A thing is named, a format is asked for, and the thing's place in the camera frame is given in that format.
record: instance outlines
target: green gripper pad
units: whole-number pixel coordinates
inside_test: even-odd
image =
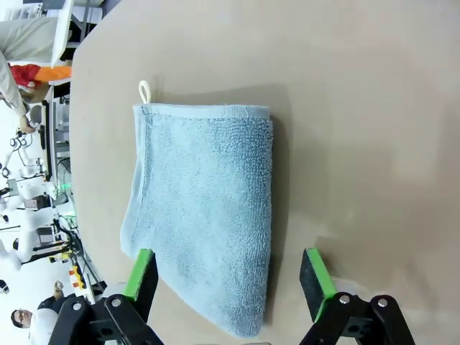
[[[150,261],[153,258],[153,251],[151,249],[141,249],[137,255],[134,268],[131,271],[126,288],[124,289],[123,295],[130,298],[132,301],[136,301],[139,296],[142,281],[146,270],[150,265]]]
[[[316,248],[303,251],[300,284],[307,300],[311,319],[316,322],[323,312],[325,302],[337,293],[334,282]]]

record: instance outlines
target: person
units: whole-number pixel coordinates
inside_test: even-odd
[[[32,133],[34,128],[30,126],[26,107],[8,63],[49,63],[57,25],[58,18],[47,17],[0,22],[0,93],[16,112],[19,117],[19,128],[24,133]],[[75,27],[77,26],[71,27],[70,40],[78,35]],[[70,60],[74,51],[75,49],[67,49],[61,59]]]
[[[36,86],[35,89],[19,88],[19,94],[22,97],[24,107],[29,107],[29,104],[40,103],[46,97],[50,85],[48,83],[42,83],[40,86]],[[54,86],[54,99],[65,97],[70,95],[70,82],[62,83]],[[3,101],[9,108],[13,106],[5,99],[5,96],[0,93],[0,101]]]
[[[64,302],[75,297],[74,294],[64,297],[63,284],[57,281],[54,284],[54,293],[42,301],[35,313],[28,310],[14,310],[11,313],[11,322],[17,328],[29,328],[32,344],[48,344],[52,330],[58,321],[58,314]]]

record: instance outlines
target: cable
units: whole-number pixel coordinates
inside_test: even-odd
[[[19,140],[18,138],[11,138],[9,140],[9,146],[11,147],[16,147],[15,149],[13,149],[13,152],[16,152],[17,150],[19,150],[21,147],[22,147],[22,143],[21,143],[21,140]]]
[[[78,225],[75,225],[75,223],[73,223],[73,221],[71,221],[72,223],[72,229],[75,230],[75,232],[78,234],[78,236],[81,236],[80,235],[80,230],[78,230]]]
[[[28,178],[22,178],[21,180],[17,180],[17,182],[21,182],[21,181],[24,181],[24,180],[31,180],[32,178],[38,178],[39,176],[42,176],[42,174],[40,172],[37,172],[33,176],[29,176]]]
[[[0,231],[6,231],[6,230],[16,229],[16,228],[20,228],[20,227],[21,227],[20,225],[10,226],[8,228],[1,228]]]
[[[62,164],[63,167],[64,167],[64,171],[63,171],[63,183],[65,185],[65,174],[71,174],[72,172],[69,171],[69,168],[66,167],[63,163],[64,161],[66,160],[69,160],[70,161],[70,157],[66,157],[66,158],[63,158],[61,160],[59,160],[59,162],[57,163],[57,167],[56,167],[56,174],[59,176],[59,165]]]
[[[21,156],[21,151],[18,151],[17,154],[19,155],[19,158],[21,158],[21,162],[22,162],[22,165],[25,166],[25,167],[30,167],[31,165],[26,165],[26,163],[24,163],[24,160],[22,159],[22,156]]]
[[[75,226],[75,224],[73,224],[74,226],[71,226],[69,220],[66,217],[59,215],[59,218],[65,219],[65,221],[67,221],[67,227],[69,228],[69,230],[76,230],[78,228],[77,226]]]
[[[72,220],[72,219],[67,219],[67,222],[68,222],[69,224],[71,224],[72,227],[73,227],[74,229],[77,229],[77,228],[78,228],[78,226],[76,226],[75,223],[73,223],[73,220]]]
[[[59,215],[59,218],[64,218],[65,220],[67,220],[66,217],[61,216],[61,215]],[[69,239],[70,239],[70,248],[72,250],[75,250],[75,249],[80,250],[83,253],[83,257],[84,257],[85,249],[83,248],[83,243],[81,242],[79,233],[78,232],[76,232],[76,233],[72,232],[72,230],[64,229],[60,225],[60,222],[58,220],[55,220],[53,223],[60,231],[62,231],[64,234],[66,234],[69,237]]]
[[[34,142],[34,136],[30,134],[30,144],[28,144],[26,148],[31,147],[33,142]]]
[[[83,269],[81,270],[81,273],[84,274],[85,273],[85,268],[86,268],[86,260],[83,260],[83,262],[85,263],[83,265]]]

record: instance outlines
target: red object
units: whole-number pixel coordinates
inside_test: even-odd
[[[35,81],[35,76],[37,75],[38,71],[40,70],[40,66],[38,65],[14,65],[11,66],[8,64],[9,69],[11,70],[11,74],[13,75],[14,81],[16,81],[17,85],[29,87],[29,83],[32,81],[35,83],[35,86],[38,86],[40,82]]]

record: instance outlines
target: bolt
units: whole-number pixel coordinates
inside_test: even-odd
[[[340,301],[340,303],[342,303],[342,304],[350,303],[350,297],[348,297],[348,295],[342,295],[342,296],[339,298],[339,301]]]
[[[380,298],[377,304],[379,307],[385,308],[388,305],[388,302],[384,298]]]
[[[118,298],[115,298],[113,301],[112,301],[112,306],[113,307],[119,307],[121,305],[121,301],[118,299]]]

